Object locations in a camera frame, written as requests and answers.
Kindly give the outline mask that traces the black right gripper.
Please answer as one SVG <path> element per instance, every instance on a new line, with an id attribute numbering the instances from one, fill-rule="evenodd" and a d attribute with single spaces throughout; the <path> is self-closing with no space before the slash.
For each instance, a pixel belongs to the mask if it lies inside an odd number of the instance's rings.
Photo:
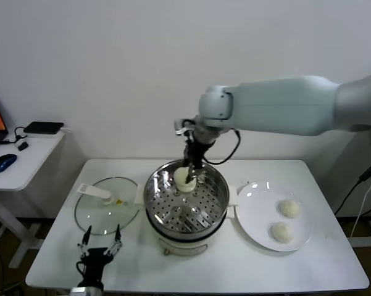
<path id="1" fill-rule="evenodd" d="M 202 165 L 204 154 L 214 145 L 203 144 L 197 140 L 186 140 L 186 147 L 184 150 L 183 167 L 187 168 L 185 183 L 189 184 L 194 180 L 194 169 L 196 169 L 197 179 L 204 179 L 206 175 L 205 167 Z"/>

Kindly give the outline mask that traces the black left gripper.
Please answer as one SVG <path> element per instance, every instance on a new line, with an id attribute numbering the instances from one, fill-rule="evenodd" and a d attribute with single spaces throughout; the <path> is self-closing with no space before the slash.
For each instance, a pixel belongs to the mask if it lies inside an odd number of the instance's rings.
<path id="1" fill-rule="evenodd" d="M 104 267 L 113 261 L 114 256 L 116 256 L 122 248 L 120 225 L 117 225 L 114 242 L 109 248 L 92 248 L 88 249 L 88 252 L 86 252 L 86 246 L 88 245 L 90 235 L 91 226 L 89 226 L 84 233 L 81 242 L 77 244 L 81 254 L 80 260 L 78 261 L 78 272 L 82 276 L 82 280 L 78 284 L 78 287 L 94 287 L 103 290 L 104 284 L 102 283 L 102 274 Z"/>

